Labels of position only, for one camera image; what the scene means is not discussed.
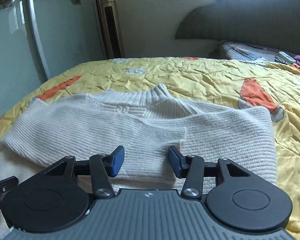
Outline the cream knitted sweater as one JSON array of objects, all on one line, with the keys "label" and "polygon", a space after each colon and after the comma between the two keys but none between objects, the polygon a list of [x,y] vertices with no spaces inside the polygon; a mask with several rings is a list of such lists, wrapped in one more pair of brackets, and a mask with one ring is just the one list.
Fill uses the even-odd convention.
[{"label": "cream knitted sweater", "polygon": [[228,157],[272,184],[277,183],[274,129],[268,109],[242,109],[172,97],[165,85],[135,93],[108,89],[46,103],[34,99],[3,137],[0,178],[32,174],[66,155],[77,159],[125,148],[115,187],[171,185],[181,189],[167,163],[173,145],[206,161]]}]

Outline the yellow carrot print quilt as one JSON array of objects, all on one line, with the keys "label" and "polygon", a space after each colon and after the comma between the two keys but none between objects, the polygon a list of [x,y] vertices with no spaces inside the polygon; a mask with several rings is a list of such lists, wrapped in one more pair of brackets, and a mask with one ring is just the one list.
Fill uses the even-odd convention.
[{"label": "yellow carrot print quilt", "polygon": [[[26,109],[41,96],[54,102],[79,92],[106,89],[139,92],[163,83],[176,98],[236,107],[240,100],[253,106],[280,108],[275,122],[278,186],[293,202],[289,233],[300,239],[300,67],[281,63],[252,63],[195,57],[113,59],[82,63],[54,77],[24,97],[0,119],[0,139]],[[40,167],[0,146],[0,180],[27,179]]]}]

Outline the glass floral wardrobe door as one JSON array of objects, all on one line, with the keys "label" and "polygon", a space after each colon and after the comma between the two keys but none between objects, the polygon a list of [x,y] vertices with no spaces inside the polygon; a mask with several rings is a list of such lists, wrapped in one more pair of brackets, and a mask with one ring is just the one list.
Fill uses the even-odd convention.
[{"label": "glass floral wardrobe door", "polygon": [[105,57],[96,0],[0,0],[0,117],[47,80]]}]

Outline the grey checked pillow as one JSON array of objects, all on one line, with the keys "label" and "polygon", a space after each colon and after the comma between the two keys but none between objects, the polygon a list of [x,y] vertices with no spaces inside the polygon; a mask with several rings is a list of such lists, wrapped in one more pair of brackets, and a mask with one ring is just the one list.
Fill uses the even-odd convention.
[{"label": "grey checked pillow", "polygon": [[209,56],[214,59],[242,61],[255,61],[263,58],[266,61],[274,62],[275,59],[281,59],[279,51],[276,49],[236,42],[219,43]]}]

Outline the white remote control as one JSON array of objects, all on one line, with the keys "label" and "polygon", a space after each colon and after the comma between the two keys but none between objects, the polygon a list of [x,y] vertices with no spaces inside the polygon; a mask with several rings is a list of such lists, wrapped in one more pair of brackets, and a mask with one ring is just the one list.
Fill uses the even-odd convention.
[{"label": "white remote control", "polygon": [[292,58],[290,55],[288,55],[287,53],[285,53],[284,51],[280,51],[280,52],[279,52],[279,56],[280,56],[283,60],[287,61],[289,64],[294,64],[294,63],[296,63],[296,60],[295,60],[294,58]]}]

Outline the gold tower air conditioner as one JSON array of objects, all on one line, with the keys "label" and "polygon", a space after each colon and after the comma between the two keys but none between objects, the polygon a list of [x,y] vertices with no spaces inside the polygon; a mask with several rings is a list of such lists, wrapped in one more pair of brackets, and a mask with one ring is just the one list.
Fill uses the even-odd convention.
[{"label": "gold tower air conditioner", "polygon": [[116,0],[100,0],[100,2],[109,57],[111,59],[125,57]]}]

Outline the grey padded headboard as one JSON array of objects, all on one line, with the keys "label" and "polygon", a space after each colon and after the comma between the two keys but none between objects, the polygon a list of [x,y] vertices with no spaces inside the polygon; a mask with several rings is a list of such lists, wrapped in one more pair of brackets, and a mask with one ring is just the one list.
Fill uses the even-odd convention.
[{"label": "grey padded headboard", "polygon": [[300,55],[300,0],[215,0],[189,12],[175,38],[245,42]]}]

